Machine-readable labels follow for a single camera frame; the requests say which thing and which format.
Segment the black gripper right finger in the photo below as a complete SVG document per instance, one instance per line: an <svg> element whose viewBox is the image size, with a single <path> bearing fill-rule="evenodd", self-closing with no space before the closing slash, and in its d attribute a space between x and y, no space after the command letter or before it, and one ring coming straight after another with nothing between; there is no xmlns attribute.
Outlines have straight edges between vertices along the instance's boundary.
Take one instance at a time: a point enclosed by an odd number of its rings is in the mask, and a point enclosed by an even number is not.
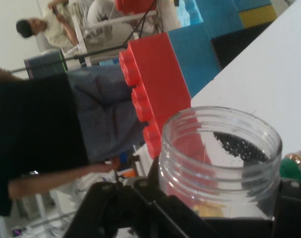
<svg viewBox="0 0 301 238"><path fill-rule="evenodd" d="M281 180L271 237L301 238L301 182Z"/></svg>

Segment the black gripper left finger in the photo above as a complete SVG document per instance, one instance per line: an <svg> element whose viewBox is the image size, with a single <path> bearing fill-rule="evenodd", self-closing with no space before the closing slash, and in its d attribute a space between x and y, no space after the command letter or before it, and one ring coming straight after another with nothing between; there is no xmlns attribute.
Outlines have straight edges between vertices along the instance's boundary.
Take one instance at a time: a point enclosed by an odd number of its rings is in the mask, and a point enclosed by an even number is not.
<svg viewBox="0 0 301 238"><path fill-rule="evenodd" d="M131 228L139 238L213 238L210 225L158 188L158 168L155 158L147 178L133 185L92 185L64 237L114 238L119 229Z"/></svg>

